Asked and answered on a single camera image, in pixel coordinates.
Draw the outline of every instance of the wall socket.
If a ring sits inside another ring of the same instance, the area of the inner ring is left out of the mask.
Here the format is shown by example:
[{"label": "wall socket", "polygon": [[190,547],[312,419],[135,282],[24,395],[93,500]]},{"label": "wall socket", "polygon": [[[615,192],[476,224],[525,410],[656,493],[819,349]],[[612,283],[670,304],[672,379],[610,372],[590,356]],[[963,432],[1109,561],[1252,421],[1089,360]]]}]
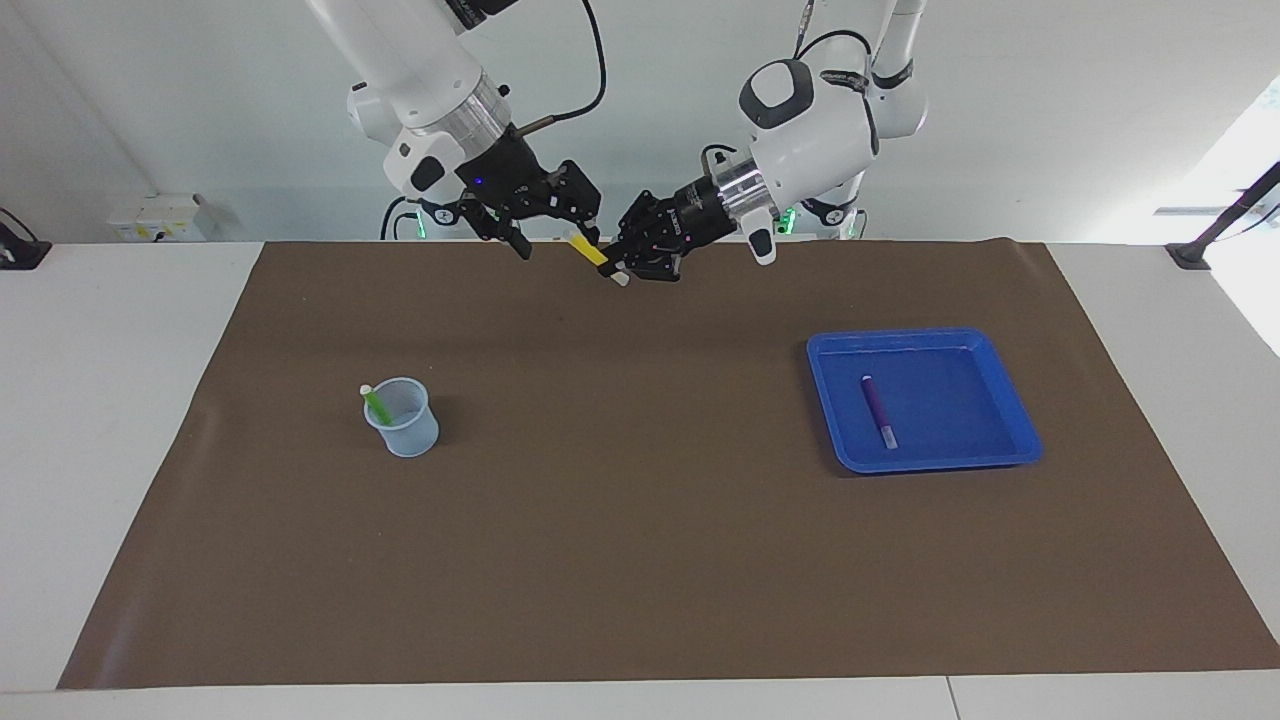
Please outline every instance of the wall socket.
[{"label": "wall socket", "polygon": [[111,213],[120,242],[209,242],[218,225],[196,195],[160,195]]}]

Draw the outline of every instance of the green indicator light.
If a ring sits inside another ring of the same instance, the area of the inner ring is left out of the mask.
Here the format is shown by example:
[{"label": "green indicator light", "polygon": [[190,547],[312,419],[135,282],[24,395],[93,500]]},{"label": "green indicator light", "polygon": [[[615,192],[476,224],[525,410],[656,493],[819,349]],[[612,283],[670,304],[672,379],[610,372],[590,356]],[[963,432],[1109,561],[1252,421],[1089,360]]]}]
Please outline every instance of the green indicator light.
[{"label": "green indicator light", "polygon": [[787,210],[778,219],[777,228],[778,234],[791,234],[796,229],[796,210],[795,208]]}]

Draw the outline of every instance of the brown paper sheet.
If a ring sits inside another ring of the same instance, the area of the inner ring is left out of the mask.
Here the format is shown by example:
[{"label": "brown paper sheet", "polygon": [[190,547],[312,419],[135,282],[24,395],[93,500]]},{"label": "brown paper sheet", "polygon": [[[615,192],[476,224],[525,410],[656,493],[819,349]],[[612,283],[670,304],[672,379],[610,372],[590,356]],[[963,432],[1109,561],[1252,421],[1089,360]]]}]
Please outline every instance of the brown paper sheet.
[{"label": "brown paper sheet", "polygon": [[[61,687],[1280,666],[1046,249],[685,270],[268,246]],[[941,325],[995,340],[1044,460],[844,470],[806,340]],[[401,374],[443,427],[412,461],[357,396]]]}]

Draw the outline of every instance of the purple marker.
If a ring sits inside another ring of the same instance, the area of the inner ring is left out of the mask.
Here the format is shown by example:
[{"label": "purple marker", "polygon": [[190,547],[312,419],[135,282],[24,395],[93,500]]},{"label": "purple marker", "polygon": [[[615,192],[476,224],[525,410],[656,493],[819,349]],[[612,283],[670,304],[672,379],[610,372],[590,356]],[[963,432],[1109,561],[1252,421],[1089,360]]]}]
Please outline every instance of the purple marker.
[{"label": "purple marker", "polygon": [[867,396],[867,406],[870,407],[876,427],[881,429],[881,437],[884,438],[884,447],[897,450],[897,437],[893,434],[893,425],[888,421],[884,402],[881,401],[879,391],[876,389],[876,380],[870,375],[863,375],[863,395]]}]

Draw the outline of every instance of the yellow marker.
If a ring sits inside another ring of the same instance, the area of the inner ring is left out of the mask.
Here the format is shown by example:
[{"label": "yellow marker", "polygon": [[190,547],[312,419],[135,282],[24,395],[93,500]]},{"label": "yellow marker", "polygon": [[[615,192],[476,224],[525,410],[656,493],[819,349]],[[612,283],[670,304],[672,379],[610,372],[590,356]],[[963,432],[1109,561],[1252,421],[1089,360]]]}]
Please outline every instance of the yellow marker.
[{"label": "yellow marker", "polygon": [[568,243],[573,246],[573,250],[581,252],[582,258],[590,260],[596,268],[609,261],[609,259],[604,256],[604,252],[600,252],[600,249],[594,247],[590,241],[580,234],[571,237]]},{"label": "yellow marker", "polygon": [[[593,246],[591,242],[585,237],[582,237],[581,234],[575,234],[573,237],[568,238],[568,243],[573,246],[573,250],[581,252],[582,258],[590,260],[591,264],[595,265],[596,268],[609,264],[609,259],[604,256],[604,252],[600,252],[598,247]],[[623,273],[622,270],[613,273],[612,275],[609,275],[609,278],[622,287],[627,287],[627,284],[631,282],[631,275]]]}]

